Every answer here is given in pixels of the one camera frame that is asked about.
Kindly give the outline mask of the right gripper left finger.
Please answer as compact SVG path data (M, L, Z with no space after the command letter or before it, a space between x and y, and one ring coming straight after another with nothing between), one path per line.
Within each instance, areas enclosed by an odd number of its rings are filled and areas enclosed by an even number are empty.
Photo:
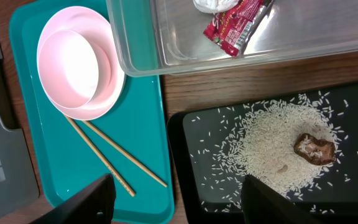
M114 178L104 174L31 224L110 224L115 199Z

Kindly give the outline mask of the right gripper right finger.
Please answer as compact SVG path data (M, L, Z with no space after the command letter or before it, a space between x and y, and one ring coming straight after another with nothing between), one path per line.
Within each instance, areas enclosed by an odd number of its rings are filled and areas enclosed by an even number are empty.
M243 181L241 202L246 223L321 223L253 175L246 175Z

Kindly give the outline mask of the pile of white rice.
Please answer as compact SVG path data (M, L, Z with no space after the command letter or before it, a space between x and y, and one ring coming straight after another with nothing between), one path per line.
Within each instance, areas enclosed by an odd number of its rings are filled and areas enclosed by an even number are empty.
M272 103L263 110L246 113L241 121L245 134L231 143L223 166L243 178L250 174L286 198L291 190L310 185L337 159L338 142L327 118L314 106ZM299 136L308 133L335 145L335 161L316 166L294 153Z

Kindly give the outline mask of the brown food piece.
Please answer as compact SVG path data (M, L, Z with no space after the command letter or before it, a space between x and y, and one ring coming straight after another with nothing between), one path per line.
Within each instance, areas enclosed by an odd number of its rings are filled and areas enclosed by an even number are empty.
M335 161L335 145L325 139L303 133L293 146L294 153L304 158L310 164L324 166Z

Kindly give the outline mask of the small pink bowl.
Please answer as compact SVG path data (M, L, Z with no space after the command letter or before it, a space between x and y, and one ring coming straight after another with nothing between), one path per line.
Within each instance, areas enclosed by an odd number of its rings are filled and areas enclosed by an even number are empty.
M37 68L45 93L58 106L95 108L108 98L108 56L77 32L60 30L50 35L40 48Z

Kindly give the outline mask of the red snack wrapper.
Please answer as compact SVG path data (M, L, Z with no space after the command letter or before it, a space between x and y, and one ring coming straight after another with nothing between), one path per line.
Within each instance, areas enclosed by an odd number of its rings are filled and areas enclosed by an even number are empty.
M203 34L228 55L243 54L272 4L273 0L240 0L232 9L215 15Z

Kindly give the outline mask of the white napkin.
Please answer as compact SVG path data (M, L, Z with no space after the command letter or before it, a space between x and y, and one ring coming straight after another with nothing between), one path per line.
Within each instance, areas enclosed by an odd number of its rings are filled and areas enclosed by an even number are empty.
M193 0L195 7L208 14L215 14L232 9L239 0Z

